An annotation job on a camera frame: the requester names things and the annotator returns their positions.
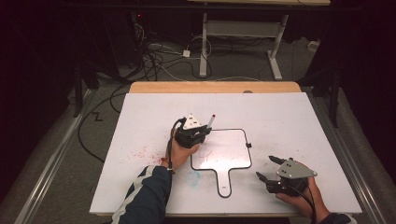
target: striped sleeve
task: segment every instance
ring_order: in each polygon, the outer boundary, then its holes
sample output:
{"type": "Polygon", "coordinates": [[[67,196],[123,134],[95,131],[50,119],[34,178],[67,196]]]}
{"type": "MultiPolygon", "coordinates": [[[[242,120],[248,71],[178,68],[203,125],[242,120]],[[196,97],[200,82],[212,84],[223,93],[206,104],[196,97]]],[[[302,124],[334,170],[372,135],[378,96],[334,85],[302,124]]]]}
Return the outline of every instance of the striped sleeve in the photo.
{"type": "Polygon", "coordinates": [[[164,198],[169,190],[167,169],[163,166],[146,167],[129,188],[124,202],[112,217],[112,223],[162,223],[164,198]]]}

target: whiteboard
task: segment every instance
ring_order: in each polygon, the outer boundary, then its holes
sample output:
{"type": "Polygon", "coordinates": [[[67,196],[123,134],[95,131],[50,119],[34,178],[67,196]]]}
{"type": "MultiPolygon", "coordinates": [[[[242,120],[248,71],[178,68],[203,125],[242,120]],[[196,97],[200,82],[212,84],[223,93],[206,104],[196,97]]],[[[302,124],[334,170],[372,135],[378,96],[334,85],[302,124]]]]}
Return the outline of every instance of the whiteboard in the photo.
{"type": "Polygon", "coordinates": [[[316,171],[317,184],[332,212],[361,213],[346,176],[303,92],[297,93],[129,93],[126,95],[91,213],[112,214],[147,165],[160,164],[176,120],[194,114],[213,129],[243,129],[251,166],[231,170],[233,192],[218,194],[214,171],[196,171],[188,160],[173,178],[168,215],[289,215],[297,211],[268,193],[256,172],[278,179],[268,156],[294,158],[316,171]]]}

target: hand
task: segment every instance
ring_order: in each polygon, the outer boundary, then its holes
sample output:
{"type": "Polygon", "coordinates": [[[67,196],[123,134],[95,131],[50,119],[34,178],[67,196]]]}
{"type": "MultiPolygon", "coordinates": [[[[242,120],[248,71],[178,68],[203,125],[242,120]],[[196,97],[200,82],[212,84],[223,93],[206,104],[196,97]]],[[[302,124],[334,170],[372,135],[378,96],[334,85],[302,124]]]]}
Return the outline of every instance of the hand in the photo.
{"type": "MultiPolygon", "coordinates": [[[[178,142],[175,140],[175,137],[172,137],[172,160],[171,161],[172,161],[173,171],[175,171],[178,167],[183,165],[187,161],[187,158],[198,150],[199,146],[200,146],[200,144],[196,144],[192,148],[184,148],[178,144],[178,142]]],[[[163,159],[161,166],[168,168],[169,167],[168,162],[169,162],[168,152],[166,152],[166,156],[163,159]]]]}
{"type": "MultiPolygon", "coordinates": [[[[309,189],[305,189],[304,195],[312,202],[312,198],[314,199],[314,204],[317,212],[317,220],[316,223],[320,223],[326,216],[330,214],[329,210],[324,205],[323,199],[320,194],[320,190],[315,182],[314,177],[308,177],[308,188],[311,189],[311,194],[309,193],[309,189]]],[[[312,209],[309,203],[301,196],[298,197],[290,197],[287,194],[277,193],[276,197],[288,204],[296,207],[300,213],[305,217],[312,217],[312,209]]]]}

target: person's left hand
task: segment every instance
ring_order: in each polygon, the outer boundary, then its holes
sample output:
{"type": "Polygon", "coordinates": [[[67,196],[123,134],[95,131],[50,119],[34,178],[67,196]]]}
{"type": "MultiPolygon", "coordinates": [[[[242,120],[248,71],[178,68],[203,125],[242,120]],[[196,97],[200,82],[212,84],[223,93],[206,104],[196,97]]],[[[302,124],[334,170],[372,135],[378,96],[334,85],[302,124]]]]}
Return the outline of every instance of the person's left hand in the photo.
{"type": "MultiPolygon", "coordinates": [[[[190,155],[195,153],[200,144],[194,145],[192,148],[184,148],[181,147],[178,142],[175,140],[175,137],[172,137],[172,169],[175,171],[178,167],[183,165],[187,159],[189,158],[190,155]]],[[[168,152],[166,152],[165,158],[163,158],[163,162],[161,163],[161,166],[164,166],[166,168],[169,167],[169,159],[168,159],[168,152]]]]}

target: person's right hand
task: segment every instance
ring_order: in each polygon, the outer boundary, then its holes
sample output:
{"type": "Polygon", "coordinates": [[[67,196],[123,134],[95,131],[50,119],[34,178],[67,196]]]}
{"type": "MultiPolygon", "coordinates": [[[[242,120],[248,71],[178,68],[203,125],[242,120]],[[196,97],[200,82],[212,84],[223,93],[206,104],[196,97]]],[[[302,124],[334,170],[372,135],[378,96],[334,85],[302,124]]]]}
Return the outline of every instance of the person's right hand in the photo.
{"type": "MultiPolygon", "coordinates": [[[[305,189],[304,195],[312,202],[312,198],[314,200],[315,208],[317,211],[317,220],[316,223],[320,223],[326,216],[330,214],[329,210],[324,205],[323,199],[320,194],[320,190],[315,182],[314,177],[308,177],[308,188],[305,189]]],[[[309,203],[301,196],[298,197],[290,197],[287,194],[277,193],[276,197],[288,204],[293,205],[296,207],[300,213],[305,217],[312,217],[312,209],[309,203]]]]}

